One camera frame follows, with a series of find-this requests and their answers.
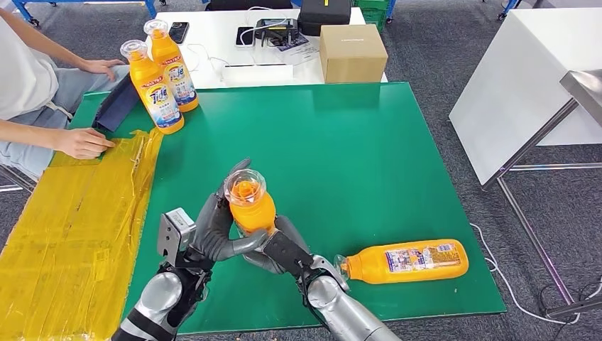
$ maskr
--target robotic hand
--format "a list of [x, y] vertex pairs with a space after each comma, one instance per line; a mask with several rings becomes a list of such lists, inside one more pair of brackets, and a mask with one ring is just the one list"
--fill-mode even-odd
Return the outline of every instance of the robotic hand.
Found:
[[[233, 172], [247, 168], [250, 160]], [[349, 286], [324, 257], [311, 255], [287, 217], [275, 218], [276, 232], [259, 230], [230, 240], [234, 222], [223, 183], [205, 202], [196, 222], [183, 209], [161, 216], [157, 250], [165, 257], [112, 341], [171, 341], [177, 329], [207, 296], [216, 261], [243, 254], [251, 264], [275, 274], [288, 272], [303, 305], [339, 341], [399, 341], [376, 316], [349, 297]]]
[[[230, 173], [250, 163], [245, 159]], [[247, 238], [230, 240], [233, 222], [223, 185], [207, 198], [196, 222], [181, 208], [163, 214], [157, 250], [165, 261], [111, 340], [173, 340], [184, 320], [206, 298], [215, 262], [254, 250], [268, 238], [267, 231], [260, 230]]]
[[290, 273], [303, 305], [337, 340], [400, 341], [374, 314], [346, 294], [349, 286], [339, 272], [324, 257], [309, 253], [288, 218], [277, 217], [275, 226], [278, 230], [262, 246], [262, 253], [244, 254], [247, 261], [275, 274]]

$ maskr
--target plastic bottle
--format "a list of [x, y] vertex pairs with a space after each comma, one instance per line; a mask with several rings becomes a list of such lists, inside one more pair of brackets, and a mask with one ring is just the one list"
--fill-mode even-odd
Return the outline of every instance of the plastic bottle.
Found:
[[224, 194], [239, 229], [249, 235], [257, 229], [274, 233], [276, 207], [266, 191], [266, 180], [256, 170], [241, 169], [224, 182]]
[[337, 255], [334, 265], [343, 277], [381, 284], [462, 276], [469, 260], [457, 240], [437, 239], [369, 247], [348, 257]]
[[153, 19], [144, 24], [144, 32], [153, 41], [150, 54], [161, 67], [181, 112], [189, 112], [199, 106], [197, 91], [177, 44], [170, 38], [168, 23]]
[[140, 40], [128, 40], [121, 45], [121, 54], [128, 58], [133, 86], [151, 119], [162, 133], [172, 134], [184, 126], [184, 116], [161, 69], [146, 55], [147, 49]]

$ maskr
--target white cable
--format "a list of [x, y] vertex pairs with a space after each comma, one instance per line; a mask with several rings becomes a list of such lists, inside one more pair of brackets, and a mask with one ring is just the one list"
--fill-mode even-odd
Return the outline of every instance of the white cable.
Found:
[[266, 9], [268, 11], [274, 11], [273, 9], [270, 9], [268, 7], [262, 7], [262, 6], [253, 6], [253, 7], [249, 8], [249, 9], [247, 9], [246, 10], [246, 14], [245, 14], [245, 23], [246, 23], [247, 26], [248, 26], [248, 14], [249, 14], [250, 11], [252, 11], [254, 9]]
[[195, 50], [191, 49], [191, 48], [190, 48], [190, 46], [200, 46], [200, 47], [202, 47], [202, 48], [203, 48], [203, 51], [205, 51], [205, 55], [207, 56], [207, 60], [209, 61], [209, 64], [211, 64], [211, 68], [213, 69], [213, 71], [214, 71], [216, 74], [217, 74], [218, 72], [217, 72], [217, 70], [215, 70], [215, 67], [213, 66], [213, 63], [211, 63], [211, 60], [213, 60], [213, 59], [215, 59], [215, 60], [220, 60], [220, 61], [222, 61], [222, 62], [226, 63], [226, 65], [230, 65], [230, 63], [228, 63], [228, 61], [227, 61], [227, 60], [224, 60], [224, 59], [221, 59], [221, 58], [218, 58], [218, 57], [211, 57], [211, 56], [209, 55], [209, 53], [207, 52], [207, 48], [205, 48], [205, 46], [204, 46], [204, 45], [202, 45], [202, 44], [187, 44], [187, 45], [186, 45], [186, 48], [187, 48], [188, 50], [192, 51], [192, 52], [193, 52], [195, 55], [197, 55], [197, 64], [195, 64], [195, 66], [194, 66], [193, 68], [191, 68], [191, 69], [189, 70], [189, 72], [195, 72], [195, 71], [198, 71], [198, 70], [197, 70], [197, 67], [199, 67], [199, 64], [201, 63], [201, 57], [199, 56], [199, 53], [198, 53], [197, 51], [195, 51]]
[[[253, 7], [251, 7], [251, 8], [249, 8], [249, 9], [247, 9], [247, 10], [246, 10], [246, 15], [245, 15], [245, 22], [246, 22], [246, 25], [249, 25], [249, 23], [248, 23], [248, 14], [249, 14], [249, 12], [251, 12], [251, 11], [252, 11], [252, 10], [254, 10], [254, 9], [265, 9], [265, 10], [267, 10], [267, 11], [275, 11], [274, 9], [270, 9], [270, 8], [268, 8], [268, 7], [262, 7], [262, 6], [253, 6]], [[262, 28], [268, 28], [268, 27], [273, 27], [273, 26], [282, 25], [282, 24], [283, 24], [283, 23], [285, 23], [285, 22], [286, 22], [288, 19], [289, 19], [289, 18], [288, 18], [287, 16], [285, 16], [285, 18], [284, 18], [284, 19], [283, 19], [283, 20], [282, 20], [280, 23], [273, 23], [273, 24], [271, 24], [271, 25], [265, 25], [265, 26], [260, 26], [260, 27], [253, 27], [253, 28], [250, 28], [250, 29], [248, 29], [248, 30], [246, 30], [246, 31], [242, 32], [242, 33], [241, 33], [241, 35], [239, 36], [239, 40], [241, 41], [241, 44], [242, 44], [242, 46], [249, 46], [249, 45], [253, 45], [253, 42], [255, 41], [255, 31], [257, 31], [257, 30], [259, 30], [259, 29], [262, 29]], [[244, 43], [244, 40], [243, 40], [243, 36], [245, 35], [245, 33], [248, 33], [248, 32], [251, 32], [251, 31], [253, 32], [253, 37], [252, 37], [252, 40], [251, 40], [251, 42], [252, 42], [252, 43], [251, 43], [251, 44], [245, 44], [245, 43]], [[249, 51], [249, 53], [251, 54], [251, 59], [253, 60], [253, 65], [257, 65], [257, 62], [255, 61], [255, 56], [253, 55], [253, 52], [252, 52], [252, 51]]]
[[268, 28], [268, 27], [274, 27], [274, 26], [278, 26], [278, 25], [282, 25], [283, 23], [285, 23], [288, 20], [288, 18], [284, 18], [280, 23], [272, 23], [270, 25], [265, 25], [265, 26], [259, 26], [259, 27], [253, 27], [250, 28], [246, 31], [243, 31], [243, 33], [241, 33], [241, 35], [239, 36], [239, 40], [241, 41], [243, 46], [249, 46], [249, 45], [253, 45], [253, 44], [245, 44], [244, 40], [243, 40], [243, 36], [245, 33], [251, 32], [253, 31], [253, 40], [255, 40], [255, 31], [261, 28]]
[[[470, 223], [470, 225], [478, 230], [478, 233], [481, 235], [481, 241], [483, 242], [483, 245], [485, 246], [485, 248], [487, 249], [487, 252], [489, 253], [489, 256], [491, 257], [491, 259], [485, 258], [486, 261], [489, 261], [490, 263], [493, 264], [493, 269], [490, 270], [490, 271], [492, 271], [492, 272], [493, 271], [497, 271], [498, 274], [500, 274], [500, 277], [502, 278], [502, 280], [506, 284], [506, 287], [508, 287], [508, 291], [510, 291], [510, 296], [512, 297], [512, 301], [514, 301], [514, 304], [516, 304], [516, 306], [522, 312], [524, 312], [525, 314], [530, 315], [530, 316], [532, 316], [534, 318], [540, 319], [542, 321], [556, 323], [556, 324], [559, 324], [559, 325], [573, 325], [573, 324], [577, 323], [577, 321], [579, 321], [579, 317], [581, 316], [580, 313], [575, 314], [576, 315], [575, 319], [572, 320], [571, 322], [563, 322], [563, 321], [558, 321], [558, 320], [551, 320], [549, 318], [544, 318], [542, 316], [539, 316], [539, 315], [536, 315], [534, 313], [531, 313], [530, 311], [528, 311], [528, 310], [524, 309], [522, 306], [520, 306], [520, 304], [518, 304], [518, 301], [516, 300], [516, 297], [514, 296], [514, 291], [512, 291], [512, 288], [510, 287], [510, 283], [508, 283], [508, 280], [506, 279], [506, 276], [504, 276], [504, 273], [498, 267], [498, 262], [496, 261], [496, 258], [493, 256], [493, 254], [491, 253], [491, 250], [489, 249], [489, 246], [485, 242], [485, 238], [483, 237], [483, 231], [481, 231], [481, 228], [478, 227], [478, 226], [476, 226], [475, 224]], [[598, 287], [598, 290], [596, 290], [593, 294], [591, 294], [590, 296], [588, 296], [587, 299], [594, 297], [600, 291], [602, 291], [602, 283]]]
[[598, 284], [598, 288], [596, 289], [596, 291], [587, 296], [586, 300], [598, 295], [600, 291], [602, 291], [602, 277], [600, 277], [600, 284]]

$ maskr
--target green table mat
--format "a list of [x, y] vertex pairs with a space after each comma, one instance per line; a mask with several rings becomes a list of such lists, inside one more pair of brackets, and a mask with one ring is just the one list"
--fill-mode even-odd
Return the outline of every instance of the green table mat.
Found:
[[[105, 96], [85, 96], [71, 127], [89, 126]], [[408, 83], [200, 90], [199, 102], [184, 128], [163, 139], [125, 313], [162, 260], [160, 214], [183, 207], [195, 219], [247, 156], [266, 178], [278, 214], [327, 259], [424, 239], [464, 245], [470, 265], [458, 278], [350, 281], [350, 295], [380, 319], [505, 311]], [[139, 104], [109, 137], [152, 126]], [[290, 275], [267, 273], [240, 256], [214, 267], [209, 289], [181, 333], [317, 324]]]

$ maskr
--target person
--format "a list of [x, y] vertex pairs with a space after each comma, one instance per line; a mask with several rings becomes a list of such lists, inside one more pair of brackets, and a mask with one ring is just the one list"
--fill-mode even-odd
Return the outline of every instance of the person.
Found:
[[[38, 180], [62, 151], [96, 158], [114, 146], [103, 134], [67, 130], [88, 91], [111, 90], [128, 74], [120, 60], [86, 60], [0, 9], [0, 163]], [[49, 58], [75, 68], [56, 68]]]

